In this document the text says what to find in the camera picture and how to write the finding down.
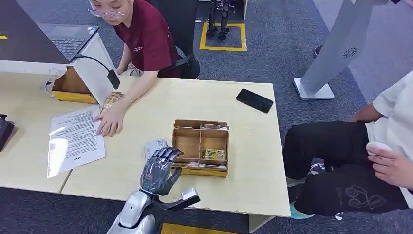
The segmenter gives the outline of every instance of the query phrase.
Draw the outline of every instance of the silver robotic arm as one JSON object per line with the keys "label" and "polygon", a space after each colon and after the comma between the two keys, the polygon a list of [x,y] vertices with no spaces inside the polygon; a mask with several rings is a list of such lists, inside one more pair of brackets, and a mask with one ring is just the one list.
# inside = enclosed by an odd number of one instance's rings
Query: silver robotic arm
{"label": "silver robotic arm", "polygon": [[179,201],[159,200],[159,195],[167,195],[181,174],[181,168],[176,168],[169,177],[173,161],[180,154],[181,151],[172,147],[153,154],[141,174],[141,189],[129,196],[106,234],[160,234],[167,211],[178,211],[200,201],[194,188],[182,193]]}

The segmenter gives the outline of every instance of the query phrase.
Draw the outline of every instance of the stand base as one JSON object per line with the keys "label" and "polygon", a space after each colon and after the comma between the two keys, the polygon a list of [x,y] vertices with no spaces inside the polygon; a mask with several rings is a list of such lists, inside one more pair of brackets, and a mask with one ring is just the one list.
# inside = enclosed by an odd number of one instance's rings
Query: stand base
{"label": "stand base", "polygon": [[301,100],[326,100],[334,98],[333,91],[331,91],[330,86],[328,84],[325,84],[315,94],[307,94],[305,90],[301,87],[300,81],[301,77],[294,78],[294,86]]}

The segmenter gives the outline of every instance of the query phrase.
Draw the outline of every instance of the white shirt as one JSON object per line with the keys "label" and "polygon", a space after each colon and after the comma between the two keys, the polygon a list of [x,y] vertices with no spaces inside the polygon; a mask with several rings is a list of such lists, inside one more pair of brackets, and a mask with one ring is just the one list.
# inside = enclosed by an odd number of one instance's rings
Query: white shirt
{"label": "white shirt", "polygon": [[[373,106],[384,116],[366,123],[369,141],[384,143],[413,161],[413,71],[379,94]],[[413,208],[413,195],[406,188],[400,189]]]}

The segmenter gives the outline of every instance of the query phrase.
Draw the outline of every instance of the child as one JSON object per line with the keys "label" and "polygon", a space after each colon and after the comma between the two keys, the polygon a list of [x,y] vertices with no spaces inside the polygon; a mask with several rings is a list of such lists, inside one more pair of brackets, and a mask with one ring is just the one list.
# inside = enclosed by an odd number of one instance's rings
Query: child
{"label": "child", "polygon": [[112,25],[123,40],[123,55],[117,68],[124,72],[130,61],[143,75],[115,105],[95,117],[101,120],[98,134],[112,137],[122,130],[127,108],[145,94],[157,77],[179,78],[180,69],[162,69],[178,59],[172,35],[161,13],[144,0],[91,0],[93,12]]}

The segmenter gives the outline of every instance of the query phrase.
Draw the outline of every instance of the black phone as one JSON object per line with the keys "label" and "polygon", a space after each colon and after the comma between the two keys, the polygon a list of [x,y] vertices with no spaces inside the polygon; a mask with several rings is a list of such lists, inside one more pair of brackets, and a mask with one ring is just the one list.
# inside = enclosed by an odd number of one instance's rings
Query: black phone
{"label": "black phone", "polygon": [[237,95],[237,100],[264,113],[268,113],[272,104],[274,104],[274,102],[270,99],[253,93],[247,89],[241,90],[241,92]]}

